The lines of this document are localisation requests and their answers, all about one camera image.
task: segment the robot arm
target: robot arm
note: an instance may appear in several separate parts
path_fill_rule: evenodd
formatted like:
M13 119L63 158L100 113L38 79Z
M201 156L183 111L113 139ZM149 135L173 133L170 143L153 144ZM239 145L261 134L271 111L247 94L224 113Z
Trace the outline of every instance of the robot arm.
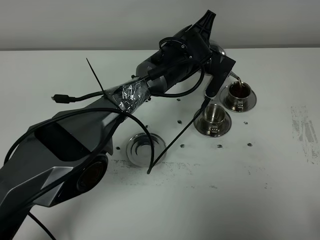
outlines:
M137 77L106 90L83 114L62 111L52 118L61 120L29 128L32 133L0 169L0 239L13 238L32 206L51 207L97 185L107 170L106 153L113 154L112 135L125 119L121 113L132 114L151 96L165 97L193 75L199 66L188 60L200 62L213 75L206 96L217 94L235 61L209 48L215 16L208 11L193 26L161 40L160 50L137 67ZM95 111L102 108L114 111Z

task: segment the gray wall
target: gray wall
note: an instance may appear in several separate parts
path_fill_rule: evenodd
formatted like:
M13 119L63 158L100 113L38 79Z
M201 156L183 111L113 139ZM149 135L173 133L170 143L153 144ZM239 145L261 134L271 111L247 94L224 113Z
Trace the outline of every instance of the gray wall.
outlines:
M2 0L0 49L157 49L207 9L225 48L320 46L319 0Z

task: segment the white tabletop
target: white tabletop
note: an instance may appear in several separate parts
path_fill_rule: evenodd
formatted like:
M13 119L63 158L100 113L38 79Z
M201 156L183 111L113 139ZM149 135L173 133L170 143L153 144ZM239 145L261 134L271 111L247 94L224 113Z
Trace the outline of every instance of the white tabletop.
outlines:
M86 57L109 88L129 80L154 52L0 52L2 159L29 126L94 101L57 104L50 98L99 90ZM227 54L236 60L234 72L257 95L254 109L228 111L232 127L222 137L205 137L192 125L150 175L128 164L126 144L141 129L126 120L113 137L120 150L109 157L107 173L93 190L52 208L32 209L57 240L319 239L320 48ZM198 77L171 92L187 90ZM134 115L168 144L200 106L205 82L181 101L153 97ZM15 239L49 237L27 217Z

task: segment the silver duct tape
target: silver duct tape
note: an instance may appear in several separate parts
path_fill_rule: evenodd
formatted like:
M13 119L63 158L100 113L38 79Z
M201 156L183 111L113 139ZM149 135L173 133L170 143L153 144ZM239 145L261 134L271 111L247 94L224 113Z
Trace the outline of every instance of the silver duct tape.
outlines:
M107 95L122 111L130 114L151 96L146 81L138 77L108 89Z

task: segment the metal saucer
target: metal saucer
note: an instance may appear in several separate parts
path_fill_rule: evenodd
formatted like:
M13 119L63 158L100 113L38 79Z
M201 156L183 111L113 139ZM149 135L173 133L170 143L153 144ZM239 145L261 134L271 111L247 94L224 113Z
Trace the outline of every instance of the metal saucer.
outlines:
M156 159L166 148L165 141L154 133L150 133L154 145L154 159ZM149 167L151 148L149 138L145 133L139 133L130 138L126 146L126 155L131 163L138 167ZM157 162L159 164L166 157L166 153Z
M250 89L250 94L246 98L238 98L234 97L230 94L229 88L232 85L239 84L237 81L233 82L232 84L226 86L220 93L219 99L223 106L236 113L243 113L251 110L257 103L257 96L255 92L249 87L248 84L242 82L244 85L248 86Z
M216 138L225 135L230 130L232 121L230 115L222 106L209 104L193 124L202 135Z

